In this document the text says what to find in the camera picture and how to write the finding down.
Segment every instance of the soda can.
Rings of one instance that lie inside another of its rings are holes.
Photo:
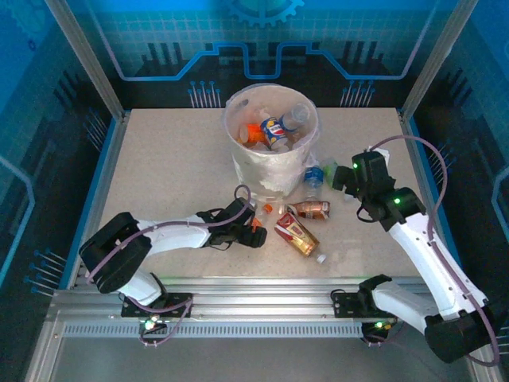
[[[328,201],[302,201],[285,205],[285,210],[306,219],[326,220],[331,212],[331,204]]]
[[[262,130],[271,150],[278,150],[288,142],[285,131],[274,117],[262,122]]]
[[[283,215],[276,223],[274,230],[305,257],[309,257],[320,244],[318,239],[291,213]]]

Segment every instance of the white robotic arm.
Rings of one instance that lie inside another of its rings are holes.
[[[165,300],[166,291],[154,274],[140,268],[144,259],[177,248],[229,247],[234,242],[261,247],[266,229],[251,227],[254,215],[253,206],[241,197],[225,209],[180,220],[135,220],[122,212],[81,247],[80,255],[101,293],[121,292],[152,307]]]
[[[183,219],[188,222],[204,223],[204,220],[197,215]],[[153,227],[163,222],[152,220],[140,220],[137,224],[140,231]],[[170,225],[159,228],[152,232],[147,232],[146,237],[150,239],[151,249],[146,254],[146,258],[164,251],[172,251],[177,248],[201,248],[211,236],[209,230],[205,227],[192,225]],[[127,297],[134,298],[143,306],[149,306],[158,299],[163,290],[157,280],[148,272],[141,268],[137,269],[133,277],[127,284],[118,288],[116,291]]]
[[[425,335],[429,347],[445,362],[492,341],[494,335],[486,323],[489,320],[490,326],[499,327],[506,310],[488,305],[486,295],[468,279],[435,231],[433,242],[429,241],[429,217],[415,193],[394,188],[395,179],[378,152],[358,154],[352,162],[352,169],[338,167],[333,187],[358,198],[359,219],[379,222],[401,245],[434,300],[412,294],[380,275],[359,286],[363,312],[381,310],[408,322]],[[363,209],[371,220],[359,216]]]
[[[460,312],[471,313],[476,310],[470,300],[464,297],[460,287],[429,245],[426,234],[428,219],[428,216],[422,213],[408,216],[406,223],[395,224],[389,230],[389,234],[402,246],[418,269],[434,302],[411,294],[394,282],[380,284],[372,292],[373,300],[379,309],[394,314],[421,333],[424,333],[427,326],[425,322],[427,316],[440,314],[448,321],[459,318]],[[484,306],[484,302],[487,301],[484,293],[477,289],[458,267],[441,239],[437,235],[434,235],[434,239],[451,267],[468,285],[472,297],[479,306]]]

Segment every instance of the black mounting plate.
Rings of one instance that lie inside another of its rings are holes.
[[[383,310],[366,310],[357,293],[337,291],[332,293],[332,307],[335,318],[374,318],[378,320],[390,320],[395,316]]]
[[[192,298],[191,293],[170,293],[167,294],[166,300],[163,306],[171,307],[181,302],[187,301]],[[189,309],[188,313],[185,315],[186,318],[191,317],[191,309]],[[176,310],[172,310],[165,313],[158,313],[161,318],[163,317],[177,317],[180,318],[184,313],[185,306],[178,308]],[[142,309],[139,309],[135,304],[133,304],[128,298],[124,299],[124,303],[122,304],[122,317],[136,317],[136,318],[148,318],[151,313],[145,312]]]

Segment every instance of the trash bin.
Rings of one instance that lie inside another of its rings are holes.
[[[259,108],[265,107],[271,116],[280,118],[297,103],[305,104],[310,116],[301,127],[302,138],[293,150],[281,154],[263,153],[237,142],[239,128],[256,122],[255,112]],[[223,125],[230,137],[239,181],[249,186],[253,197],[259,201],[280,201],[297,188],[320,135],[320,120],[313,102],[300,92],[276,84],[256,84],[235,93],[226,103]]]

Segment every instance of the water bottle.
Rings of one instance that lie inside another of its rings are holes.
[[[303,103],[297,103],[292,107],[292,110],[285,113],[279,119],[279,124],[282,126],[284,131],[295,133],[308,122],[310,115],[311,112],[307,106]]]
[[[321,185],[324,184],[324,172],[318,166],[308,167],[304,175],[304,199],[317,201],[321,194]]]

